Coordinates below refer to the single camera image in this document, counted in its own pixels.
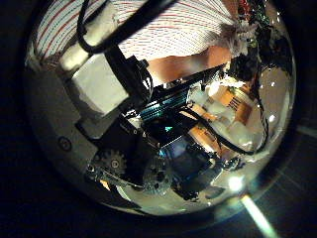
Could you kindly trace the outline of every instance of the black cable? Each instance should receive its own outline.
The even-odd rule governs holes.
[[[76,31],[78,42],[84,50],[91,54],[105,53],[141,30],[176,1],[177,0],[148,0],[135,14],[133,14],[122,26],[110,34],[110,36],[102,43],[97,46],[90,46],[83,38],[83,19],[89,4],[89,0],[84,0],[77,21]]]
[[[226,147],[228,147],[229,149],[239,153],[239,154],[243,154],[243,155],[249,155],[249,156],[252,156],[254,154],[257,154],[259,152],[261,152],[264,147],[265,147],[265,144],[266,144],[266,141],[267,141],[267,137],[266,139],[263,141],[263,143],[261,144],[261,146],[256,149],[255,151],[245,151],[239,147],[237,147],[236,145],[232,144],[231,142],[229,142],[227,139],[225,139],[224,137],[220,136],[209,124],[209,122],[204,119],[203,117],[201,117],[199,114],[197,114],[196,112],[194,112],[193,110],[187,108],[187,107],[182,107],[179,109],[179,111],[183,111],[183,112],[186,112],[188,113],[189,115],[193,116],[194,118],[196,118],[198,120],[199,123],[201,123],[204,127],[207,128],[207,130],[209,132],[211,132],[216,138],[217,140],[225,145]]]

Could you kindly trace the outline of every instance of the person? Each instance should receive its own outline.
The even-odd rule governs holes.
[[[63,51],[66,41],[75,33],[81,7],[79,3],[82,1],[75,2],[54,1],[40,24],[37,36],[36,46],[42,46],[38,49],[41,59],[57,54],[65,69],[75,68],[88,58],[78,43]],[[90,1],[86,18],[102,2]],[[110,0],[99,20],[87,27],[87,42],[98,44],[145,2]],[[150,64],[148,70],[157,84],[226,63],[231,58],[248,53],[247,38],[253,36],[257,27],[238,21],[238,6],[238,0],[179,0],[119,47],[126,58],[136,56],[138,60],[147,60]],[[105,22],[111,29],[108,33],[102,26]],[[48,39],[50,36],[45,37],[49,29],[55,32],[51,39]],[[99,39],[92,39],[98,34]]]

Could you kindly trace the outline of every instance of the white plastic part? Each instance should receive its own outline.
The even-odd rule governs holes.
[[[209,96],[207,93],[199,89],[196,89],[192,92],[190,100],[202,107],[208,100],[208,98]]]
[[[74,74],[72,80],[80,92],[80,100],[103,115],[129,96],[103,54],[91,57]]]
[[[113,19],[115,13],[113,4],[109,2],[101,14],[86,26],[87,33],[83,38],[89,45],[99,44],[116,29],[117,23]],[[76,43],[67,49],[59,62],[64,70],[74,70],[82,66],[87,59],[88,53]]]
[[[228,135],[235,145],[245,150],[249,150],[253,146],[253,134],[247,127],[239,121],[233,122],[227,129]]]
[[[220,102],[211,102],[210,100],[208,100],[205,103],[204,108],[206,108],[208,113],[214,116],[226,118],[229,121],[229,124],[231,124],[235,120],[235,111],[230,107],[224,106]]]

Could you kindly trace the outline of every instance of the gear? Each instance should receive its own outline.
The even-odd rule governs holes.
[[[120,177],[126,171],[124,156],[118,151],[105,150],[99,155],[99,163],[113,176]]]

